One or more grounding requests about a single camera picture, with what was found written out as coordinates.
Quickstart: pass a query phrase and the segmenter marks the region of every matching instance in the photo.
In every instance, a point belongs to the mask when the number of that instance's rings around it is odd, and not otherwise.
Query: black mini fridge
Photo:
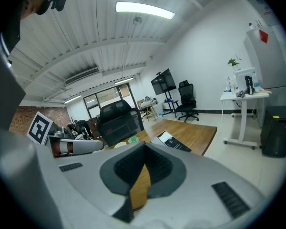
[[[261,132],[262,153],[269,157],[286,156],[286,106],[266,108]]]

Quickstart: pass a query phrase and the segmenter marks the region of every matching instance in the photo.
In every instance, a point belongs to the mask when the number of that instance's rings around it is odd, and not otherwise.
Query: brick wall
[[[20,106],[10,124],[10,131],[26,135],[31,122],[38,111],[54,121],[58,126],[65,126],[71,122],[66,108]]]

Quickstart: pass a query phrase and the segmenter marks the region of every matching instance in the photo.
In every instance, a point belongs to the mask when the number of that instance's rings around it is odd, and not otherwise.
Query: refrigerator
[[[268,26],[247,31],[244,45],[260,86],[272,92],[256,104],[262,127],[267,106],[286,105],[286,62],[276,35]]]

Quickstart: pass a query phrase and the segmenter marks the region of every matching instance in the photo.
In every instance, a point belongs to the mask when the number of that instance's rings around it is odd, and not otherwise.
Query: tile floor
[[[174,114],[158,117],[162,119],[178,121]],[[149,121],[143,119],[145,130],[148,130],[156,121],[151,118]],[[225,145],[224,137],[238,138],[240,129],[240,116],[232,118],[229,114],[199,114],[199,122],[189,118],[187,123],[196,125],[217,126],[217,133],[210,144],[205,157],[209,157],[236,172],[253,185],[255,185],[265,196],[272,195],[280,186],[286,175],[286,157],[269,158],[262,155],[261,149],[252,150],[248,147]],[[257,120],[247,118],[245,140],[260,143],[261,128]]]

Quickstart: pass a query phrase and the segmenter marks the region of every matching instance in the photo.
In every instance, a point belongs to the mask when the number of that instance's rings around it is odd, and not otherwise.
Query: monitor
[[[162,72],[159,76],[151,81],[156,95],[163,94],[167,91],[176,89],[175,82],[169,69]]]

